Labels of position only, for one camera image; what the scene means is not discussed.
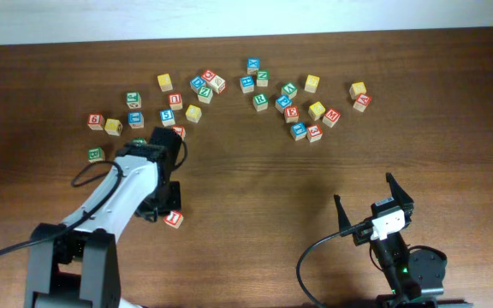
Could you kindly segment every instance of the wooden table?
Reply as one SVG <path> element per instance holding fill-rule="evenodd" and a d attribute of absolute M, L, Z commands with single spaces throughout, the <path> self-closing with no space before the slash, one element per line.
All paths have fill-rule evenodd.
<path fill-rule="evenodd" d="M 257 113 L 239 78 L 261 58 L 270 97 Z M 190 89 L 210 68 L 228 89 L 210 105 Z M 389 196 L 386 171 L 414 198 L 407 243 L 448 254 L 444 299 L 493 307 L 493 28 L 336 33 L 262 38 L 48 44 L 0 47 L 0 248 L 58 223 L 96 185 L 69 182 L 101 145 L 113 158 L 148 137 L 168 108 L 158 74 L 169 73 L 185 105 L 203 110 L 187 130 L 181 182 L 184 223 L 173 229 L 134 218 L 118 243 L 122 295 L 154 306 L 273 307 L 308 301 L 296 281 L 300 254 L 337 230 L 332 195 L 352 222 Z M 317 93 L 303 91 L 308 74 Z M 317 101 L 341 111 L 323 139 L 294 142 L 273 103 L 280 86 L 300 86 L 294 104 L 312 122 Z M 364 81 L 365 113 L 347 90 Z M 146 128 L 127 124 L 124 94 L 139 91 Z M 125 124 L 121 137 L 92 131 L 90 112 Z M 0 258 L 0 307 L 22 305 L 27 250 Z M 389 293 L 350 238 L 320 246 L 304 262 L 312 292 L 330 304 Z"/>

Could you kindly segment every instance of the white backdrop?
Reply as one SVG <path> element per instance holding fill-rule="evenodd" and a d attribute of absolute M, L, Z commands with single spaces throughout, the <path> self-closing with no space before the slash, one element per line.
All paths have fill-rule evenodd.
<path fill-rule="evenodd" d="M 0 0 L 0 44 L 485 26 L 493 0 Z"/>

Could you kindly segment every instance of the green block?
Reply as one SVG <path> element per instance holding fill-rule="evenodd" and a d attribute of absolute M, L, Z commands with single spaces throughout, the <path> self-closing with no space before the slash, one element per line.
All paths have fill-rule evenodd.
<path fill-rule="evenodd" d="M 258 71 L 256 73 L 256 79 L 257 80 L 269 80 L 270 79 L 270 72 L 268 72 L 268 71 Z"/>
<path fill-rule="evenodd" d="M 89 152 L 88 152 L 88 160 L 89 162 L 96 162 L 98 160 L 104 160 L 103 158 L 103 152 L 102 152 L 102 148 L 101 147 L 98 147 L 98 148 L 92 148 L 92 149 L 89 149 Z"/>
<path fill-rule="evenodd" d="M 140 93 L 129 92 L 127 93 L 127 103 L 138 103 L 140 101 Z"/>
<path fill-rule="evenodd" d="M 144 138 L 142 138 L 142 137 L 136 137 L 136 138 L 134 138 L 133 139 L 133 142 L 134 143 L 139 143 L 141 145 L 146 145 L 147 144 L 146 140 Z"/>
<path fill-rule="evenodd" d="M 267 102 L 268 101 L 265 94 L 258 94 L 257 96 L 254 97 L 254 103 L 256 103 L 256 105 L 267 104 Z"/>
<path fill-rule="evenodd" d="M 212 89 L 207 88 L 205 86 L 201 86 L 199 88 L 199 96 L 203 98 L 208 98 L 211 95 Z"/>
<path fill-rule="evenodd" d="M 293 85 L 291 82 L 289 82 L 286 85 L 284 85 L 282 90 L 285 91 L 288 95 L 290 95 L 290 94 L 296 92 L 298 90 L 298 88 L 295 85 Z"/>

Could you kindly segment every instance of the black cable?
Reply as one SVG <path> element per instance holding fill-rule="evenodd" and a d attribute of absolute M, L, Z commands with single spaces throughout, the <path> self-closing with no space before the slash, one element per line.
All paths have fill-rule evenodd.
<path fill-rule="evenodd" d="M 106 176 L 109 172 L 103 173 L 101 175 L 95 175 L 94 177 L 92 177 L 89 180 L 86 180 L 86 181 L 83 181 L 83 182 L 81 182 L 79 184 L 76 184 L 76 181 L 88 169 L 90 169 L 94 165 L 101 164 L 101 163 L 111 164 L 114 167 L 116 167 L 116 169 L 117 169 L 117 180 L 116 180 L 116 183 L 113 185 L 113 187 L 110 189 L 110 191 L 102 198 L 102 200 L 100 200 L 100 202 L 98 202 L 92 208 L 92 210 L 89 210 L 87 213 L 83 213 L 83 217 L 80 220 L 78 220 L 77 222 L 74 222 L 74 223 L 70 224 L 64 230 L 62 230 L 61 232 L 59 232 L 57 234 L 53 234 L 52 236 L 48 236 L 48 237 L 46 237 L 44 239 L 41 239 L 41 240 L 27 240 L 27 241 L 24 241 L 24 242 L 21 242 L 21 243 L 14 244 L 12 246 L 3 248 L 2 250 L 0 250 L 0 257 L 2 255 L 7 254 L 7 253 L 15 252 L 15 251 L 17 251 L 19 249 L 26 248 L 26 247 L 29 247 L 29 246 L 34 246 L 34 245 L 43 243 L 43 242 L 45 242 L 47 240 L 54 240 L 57 237 L 63 236 L 66 233 L 68 233 L 69 231 L 72 231 L 73 229 L 75 229 L 77 226 L 81 225 L 83 222 L 86 222 L 92 215 L 94 215 L 94 213 L 96 213 L 96 211 L 99 210 L 102 207 L 102 205 L 104 205 L 111 198 L 111 196 L 116 192 L 117 188 L 121 184 L 121 180 L 122 180 L 122 177 L 123 177 L 123 170 L 121 169 L 121 166 L 119 166 L 118 163 L 111 162 L 111 161 L 101 161 L 101 162 L 91 163 L 91 164 L 88 164 L 85 168 L 83 168 L 81 170 L 81 172 L 79 172 L 79 174 L 77 174 L 74 177 L 74 179 L 72 180 L 72 182 L 71 182 L 72 187 L 81 187 L 81 186 L 86 185 L 88 183 L 91 183 L 92 181 L 95 181 L 95 180 L 97 180 L 97 179 L 99 179 L 99 178 L 101 178 L 103 176 Z"/>
<path fill-rule="evenodd" d="M 325 241 L 327 240 L 331 240 L 331 239 L 334 239 L 335 237 L 341 235 L 342 233 L 341 232 L 336 232 L 334 234 L 331 234 L 321 240 L 319 240 L 318 242 L 316 242 L 315 244 L 309 246 L 305 251 L 304 253 L 301 254 L 301 257 L 300 259 L 298 260 L 298 264 L 296 264 L 296 278 L 298 278 L 298 283 L 300 284 L 300 287 L 302 289 L 302 291 L 304 291 L 304 293 L 307 295 L 307 297 L 313 302 L 315 303 L 315 305 L 317 305 L 318 307 L 320 308 L 325 308 L 326 306 L 321 303 L 320 301 L 318 301 L 306 288 L 306 286 L 304 285 L 304 282 L 301 280 L 301 275 L 300 275 L 300 266 L 301 266 L 301 263 L 304 261 L 304 258 L 307 256 L 307 254 L 309 254 L 309 252 L 311 252 L 313 250 L 313 248 L 323 244 Z"/>
<path fill-rule="evenodd" d="M 379 266 L 377 266 L 376 262 L 374 262 L 374 258 L 372 257 L 372 252 L 374 250 L 372 249 L 372 246 L 368 247 L 368 254 L 370 255 L 370 260 L 372 261 L 372 264 L 377 268 L 377 270 L 383 272 L 383 269 Z"/>
<path fill-rule="evenodd" d="M 184 145 L 184 157 L 182 158 L 182 160 L 178 164 L 176 164 L 175 168 L 172 169 L 172 171 L 178 170 L 178 168 L 180 168 L 182 166 L 182 164 L 184 162 L 186 162 L 186 159 L 187 159 L 187 145 L 186 145 L 186 142 L 185 141 L 182 141 L 182 144 Z"/>

